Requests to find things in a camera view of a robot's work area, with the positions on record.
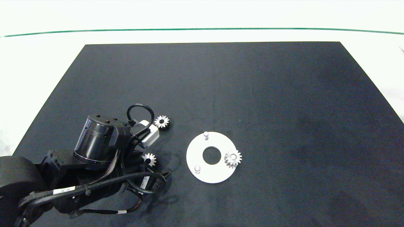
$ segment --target robotic arm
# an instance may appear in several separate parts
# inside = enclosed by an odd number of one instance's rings
[[[142,107],[151,120],[136,122],[130,111]],[[122,214],[135,211],[142,196],[164,189],[168,172],[160,173],[148,148],[159,137],[150,107],[135,104],[128,122],[98,114],[87,117],[74,149],[49,150],[40,164],[22,157],[0,157],[0,223],[27,227],[55,207],[71,218],[84,213]],[[124,187],[137,196],[126,210],[80,209]]]

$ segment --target black cable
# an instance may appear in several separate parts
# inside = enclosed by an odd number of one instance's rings
[[[67,197],[77,196],[77,195],[80,195],[80,194],[86,192],[86,190],[98,189],[100,187],[118,183],[118,182],[121,182],[121,181],[124,181],[127,179],[137,178],[137,177],[147,177],[147,176],[155,177],[162,181],[162,186],[159,187],[156,191],[152,191],[153,193],[161,191],[163,188],[165,188],[165,185],[166,185],[165,178],[158,173],[153,173],[153,172],[131,173],[131,174],[127,174],[124,176],[114,177],[114,178],[111,178],[108,180],[100,181],[100,182],[88,185],[87,187],[84,187],[83,185],[79,185],[74,190],[71,190],[71,191],[67,191],[67,192],[63,192],[63,193],[59,193],[59,194],[55,194],[55,195],[48,195],[48,196],[44,196],[42,198],[35,199],[27,205],[27,208],[24,210],[22,217],[23,218],[30,217],[32,215],[32,211],[34,210],[34,208],[37,206],[40,206],[42,204],[47,204],[47,203],[53,202],[55,200],[64,199]]]
[[[134,193],[136,196],[138,196],[138,193],[135,193],[134,191],[130,190],[132,193]],[[124,214],[124,213],[130,213],[133,212],[135,210],[137,210],[140,207],[140,203],[142,202],[142,197],[138,196],[138,200],[136,201],[136,203],[134,204],[134,206],[132,206],[129,209],[126,210],[93,210],[93,209],[83,209],[83,210],[79,210],[78,212],[83,212],[84,214],[86,213],[96,213],[96,214]]]
[[[140,130],[138,133],[135,134],[135,136],[139,136],[139,135],[141,135],[142,133],[144,133],[144,132],[152,125],[152,123],[153,123],[153,121],[154,121],[154,112],[153,112],[153,110],[152,110],[149,106],[144,105],[144,104],[140,104],[140,103],[136,103],[136,104],[131,105],[130,107],[128,107],[128,110],[126,111],[126,116],[128,117],[128,123],[129,123],[130,126],[132,126],[132,127],[135,126],[135,121],[132,119],[132,117],[131,117],[131,115],[130,115],[130,111],[131,111],[131,109],[132,109],[133,107],[142,107],[142,108],[145,108],[146,110],[149,111],[150,117],[151,117],[151,118],[150,118],[150,121],[149,121],[149,124],[147,124],[147,126],[146,126],[144,129]]]

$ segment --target black cylindrical motor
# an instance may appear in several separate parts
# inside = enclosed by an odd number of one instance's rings
[[[126,148],[130,137],[130,126],[127,123],[91,114],[81,131],[74,156],[91,164],[109,164],[117,149]]]

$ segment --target small gear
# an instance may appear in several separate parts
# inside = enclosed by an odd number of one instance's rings
[[[154,166],[154,164],[156,164],[156,157],[152,153],[144,154],[142,156],[142,158],[144,161],[146,161],[147,159],[150,159],[149,166]]]
[[[164,130],[167,129],[170,125],[169,125],[169,121],[170,119],[167,116],[159,116],[158,118],[156,118],[156,120],[154,121],[154,125],[157,126],[157,128]]]
[[[242,155],[240,152],[236,151],[229,151],[225,155],[225,163],[229,166],[229,168],[235,168],[237,165],[241,163]]]

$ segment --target green line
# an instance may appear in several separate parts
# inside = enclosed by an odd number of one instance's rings
[[[348,32],[372,32],[404,35],[404,32],[386,32],[372,31],[360,29],[343,29],[343,28],[320,28],[320,27],[210,27],[210,28],[147,28],[147,29],[94,29],[94,30],[69,30],[69,31],[52,31],[52,32],[34,32],[25,34],[15,34],[0,36],[0,38],[13,36],[30,36],[52,33],[70,33],[70,32],[122,32],[122,31],[192,31],[192,30],[328,30],[328,31],[348,31]]]

